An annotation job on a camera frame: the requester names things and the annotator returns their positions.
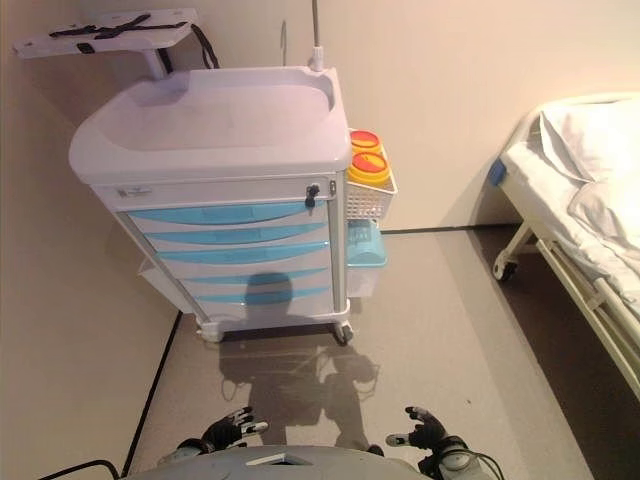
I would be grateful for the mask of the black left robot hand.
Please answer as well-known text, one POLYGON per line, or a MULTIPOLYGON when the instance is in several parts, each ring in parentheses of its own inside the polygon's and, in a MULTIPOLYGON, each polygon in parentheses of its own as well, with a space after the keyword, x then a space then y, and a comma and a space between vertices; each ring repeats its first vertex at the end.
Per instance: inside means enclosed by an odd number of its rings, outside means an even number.
POLYGON ((211 424, 202 435, 202 440, 214 451, 224 450, 243 438, 267 431, 269 423, 255 420, 253 409, 246 406, 227 414, 211 424))

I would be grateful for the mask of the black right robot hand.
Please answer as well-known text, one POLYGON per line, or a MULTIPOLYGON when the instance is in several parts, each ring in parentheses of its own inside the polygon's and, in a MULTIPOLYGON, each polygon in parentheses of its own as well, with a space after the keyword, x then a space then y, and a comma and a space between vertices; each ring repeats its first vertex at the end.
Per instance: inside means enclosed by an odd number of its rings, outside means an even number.
POLYGON ((405 413, 411 420, 417 420, 418 424, 406 434, 392 433, 386 436, 385 443, 391 447, 412 446, 422 450, 433 449, 447 436, 447 431, 442 423, 428 410, 408 406, 405 413))

